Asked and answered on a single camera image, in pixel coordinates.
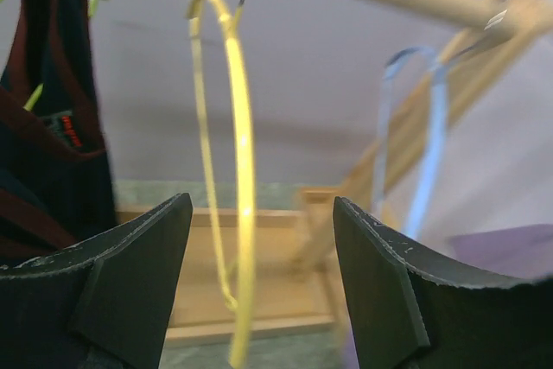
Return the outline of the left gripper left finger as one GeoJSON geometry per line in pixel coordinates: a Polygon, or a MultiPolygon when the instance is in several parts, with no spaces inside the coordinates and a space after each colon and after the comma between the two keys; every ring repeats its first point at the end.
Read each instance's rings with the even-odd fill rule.
{"type": "Polygon", "coordinates": [[[177,194],[111,230],[1,269],[1,366],[156,368],[193,214],[177,194]]]}

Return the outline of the yellow clothes hanger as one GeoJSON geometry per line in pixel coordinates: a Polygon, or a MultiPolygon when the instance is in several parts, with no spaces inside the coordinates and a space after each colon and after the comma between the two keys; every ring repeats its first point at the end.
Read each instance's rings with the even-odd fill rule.
{"type": "Polygon", "coordinates": [[[245,366],[251,339],[254,287],[256,282],[255,236],[257,228],[257,192],[253,122],[249,82],[238,26],[245,0],[239,0],[232,13],[225,0],[190,0],[187,20],[194,70],[194,94],[196,114],[200,128],[200,149],[207,191],[207,204],[212,227],[213,248],[219,286],[227,308],[234,313],[235,327],[232,335],[229,365],[245,366]],[[211,4],[218,19],[226,52],[227,70],[232,98],[234,149],[237,196],[237,257],[225,261],[216,186],[213,172],[211,142],[208,131],[207,104],[205,99],[204,71],[201,47],[202,10],[211,4]]]}

